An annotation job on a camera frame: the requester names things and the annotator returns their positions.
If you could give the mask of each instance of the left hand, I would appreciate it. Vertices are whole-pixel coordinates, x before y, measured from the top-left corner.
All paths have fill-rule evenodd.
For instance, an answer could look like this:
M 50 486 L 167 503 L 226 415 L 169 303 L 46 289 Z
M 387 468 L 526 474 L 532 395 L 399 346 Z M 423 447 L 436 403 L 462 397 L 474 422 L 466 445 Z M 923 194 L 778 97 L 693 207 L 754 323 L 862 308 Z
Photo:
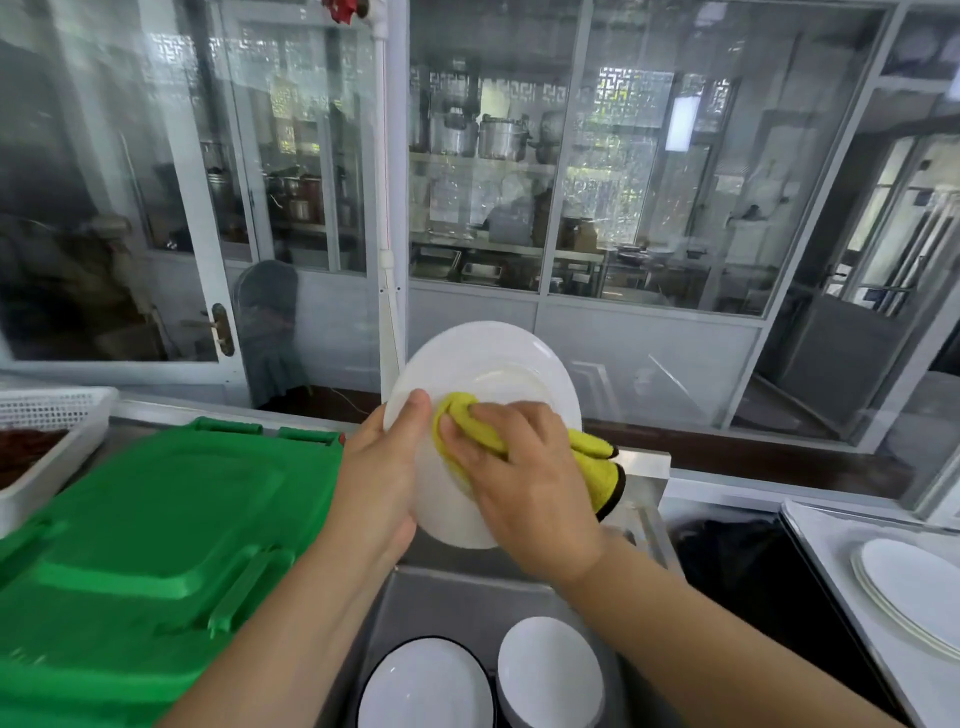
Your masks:
M 417 532 L 411 515 L 414 455 L 433 407 L 427 393 L 415 389 L 389 432 L 383 430 L 385 408 L 373 410 L 347 440 L 322 534 L 342 539 L 359 551 L 354 555 L 392 567 Z

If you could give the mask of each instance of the hand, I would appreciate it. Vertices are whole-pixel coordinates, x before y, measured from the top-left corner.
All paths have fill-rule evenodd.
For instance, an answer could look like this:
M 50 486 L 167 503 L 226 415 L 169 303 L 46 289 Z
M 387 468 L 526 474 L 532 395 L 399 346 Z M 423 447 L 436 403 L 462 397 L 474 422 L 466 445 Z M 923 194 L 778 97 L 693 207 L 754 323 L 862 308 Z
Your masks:
M 417 532 L 411 516 L 414 453 L 433 410 L 422 389 L 410 393 L 389 432 L 381 404 L 344 446 L 337 489 L 322 533 L 342 537 L 359 555 L 392 567 Z
M 440 434 L 467 473 L 487 528 L 528 573 L 557 586 L 576 581 L 600 560 L 606 539 L 563 420 L 542 402 L 474 404 L 470 414 L 497 431 L 506 461 L 449 415 Z

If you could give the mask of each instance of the fingers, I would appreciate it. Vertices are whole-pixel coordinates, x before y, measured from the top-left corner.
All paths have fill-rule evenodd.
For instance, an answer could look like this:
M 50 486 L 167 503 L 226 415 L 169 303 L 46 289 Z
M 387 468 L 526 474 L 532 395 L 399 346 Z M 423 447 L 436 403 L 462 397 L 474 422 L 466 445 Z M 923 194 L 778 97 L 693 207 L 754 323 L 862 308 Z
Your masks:
M 471 440 L 449 415 L 440 418 L 440 436 L 446 451 L 453 455 L 454 460 L 464 469 L 478 494 L 507 482 L 510 467 Z
M 503 404 L 480 402 L 470 414 L 496 430 L 507 446 L 512 462 L 523 462 L 543 447 L 543 441 L 519 410 Z
M 422 389 L 415 389 L 384 436 L 386 441 L 391 447 L 412 452 L 430 426 L 432 415 L 430 396 Z
M 569 447 L 570 436 L 566 425 L 549 404 L 541 401 L 515 401 L 507 406 L 523 415 L 546 445 Z
M 344 445 L 344 453 L 363 449 L 380 438 L 383 434 L 383 413 L 386 409 L 387 405 L 381 404 L 370 413 L 367 419 L 357 427 L 356 432 L 350 435 L 347 444 Z

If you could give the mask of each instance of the white bowl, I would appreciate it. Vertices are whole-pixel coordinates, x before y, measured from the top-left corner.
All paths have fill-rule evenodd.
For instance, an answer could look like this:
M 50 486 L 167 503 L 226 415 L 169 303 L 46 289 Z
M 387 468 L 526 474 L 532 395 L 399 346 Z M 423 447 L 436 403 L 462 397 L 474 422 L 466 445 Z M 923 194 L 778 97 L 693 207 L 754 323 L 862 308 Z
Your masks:
M 357 728 L 492 728 L 493 693 L 483 666 L 450 640 L 402 644 L 376 666 Z
M 603 675 L 587 640 L 550 617 L 515 624 L 496 660 L 500 708 L 513 728 L 593 728 L 603 714 Z

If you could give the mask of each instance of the white pipe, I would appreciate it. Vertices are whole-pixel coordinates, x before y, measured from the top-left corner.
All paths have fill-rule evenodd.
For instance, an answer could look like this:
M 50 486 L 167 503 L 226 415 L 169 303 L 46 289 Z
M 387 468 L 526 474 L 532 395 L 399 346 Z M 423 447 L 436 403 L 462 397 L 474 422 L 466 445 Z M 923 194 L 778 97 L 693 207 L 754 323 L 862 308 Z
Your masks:
M 366 18 L 373 30 L 374 97 L 373 168 L 376 176 L 377 277 L 380 296 L 380 396 L 394 388 L 403 363 L 399 306 L 396 300 L 394 252 L 390 244 L 390 192 L 387 187 L 387 5 L 371 0 Z

